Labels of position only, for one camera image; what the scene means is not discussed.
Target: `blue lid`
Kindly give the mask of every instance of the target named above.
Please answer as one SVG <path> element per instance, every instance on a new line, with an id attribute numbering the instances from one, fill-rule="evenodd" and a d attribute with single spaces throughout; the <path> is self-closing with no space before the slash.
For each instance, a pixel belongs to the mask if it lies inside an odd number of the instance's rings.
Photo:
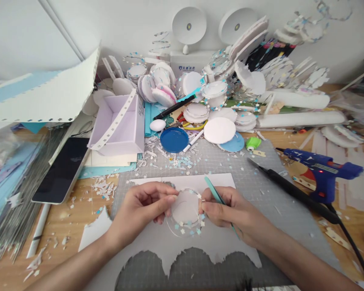
<path id="1" fill-rule="evenodd" d="M 227 152 L 238 152 L 244 147 L 244 138 L 236 131 L 234 137 L 227 143 L 220 144 L 220 147 Z"/>
<path id="2" fill-rule="evenodd" d="M 189 137 L 183 129 L 170 127 L 162 132 L 161 144 L 166 151 L 179 153 L 189 144 Z"/>

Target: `foam egg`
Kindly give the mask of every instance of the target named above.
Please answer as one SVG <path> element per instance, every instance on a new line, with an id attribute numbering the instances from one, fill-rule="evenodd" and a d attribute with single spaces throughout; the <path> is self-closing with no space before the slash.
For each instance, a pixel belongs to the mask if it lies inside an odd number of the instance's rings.
<path id="1" fill-rule="evenodd" d="M 150 123 L 150 129 L 153 131 L 161 131 L 166 127 L 166 122 L 163 119 L 156 119 Z"/>

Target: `paper box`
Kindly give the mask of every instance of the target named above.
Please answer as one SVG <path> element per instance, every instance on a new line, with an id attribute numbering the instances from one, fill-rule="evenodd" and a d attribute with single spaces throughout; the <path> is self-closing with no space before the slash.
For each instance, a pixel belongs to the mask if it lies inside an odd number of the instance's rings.
<path id="1" fill-rule="evenodd" d="M 97 143 L 109 129 L 129 95 L 105 96 L 100 104 L 96 122 L 90 136 L 88 147 Z M 138 154 L 144 152 L 144 104 L 135 95 L 119 126 L 113 131 L 108 142 L 99 150 L 104 156 Z"/>

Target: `smartphone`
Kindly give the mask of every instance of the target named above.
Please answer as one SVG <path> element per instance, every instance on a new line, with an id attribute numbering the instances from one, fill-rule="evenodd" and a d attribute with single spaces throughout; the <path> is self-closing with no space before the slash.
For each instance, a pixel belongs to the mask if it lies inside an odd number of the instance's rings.
<path id="1" fill-rule="evenodd" d="M 61 204 L 70 197 L 90 153 L 88 143 L 88 138 L 68 138 L 32 197 L 32 202 Z"/>

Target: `hand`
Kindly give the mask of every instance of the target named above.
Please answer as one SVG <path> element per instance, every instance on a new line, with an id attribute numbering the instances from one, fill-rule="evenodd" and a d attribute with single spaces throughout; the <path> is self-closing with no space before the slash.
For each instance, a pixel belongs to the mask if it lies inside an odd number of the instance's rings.
<path id="1" fill-rule="evenodd" d="M 209 188 L 202 194 L 199 213 L 209 217 L 220 227 L 231 227 L 231 222 L 240 239 L 247 245 L 261 247 L 275 236 L 278 229 L 233 187 L 215 187 L 226 205 L 217 203 Z"/>
<path id="2" fill-rule="evenodd" d="M 123 204 L 106 233 L 106 243 L 116 254 L 132 243 L 151 222 L 162 224 L 170 217 L 171 205 L 178 191 L 161 182 L 148 182 L 134 186 L 125 195 Z"/>

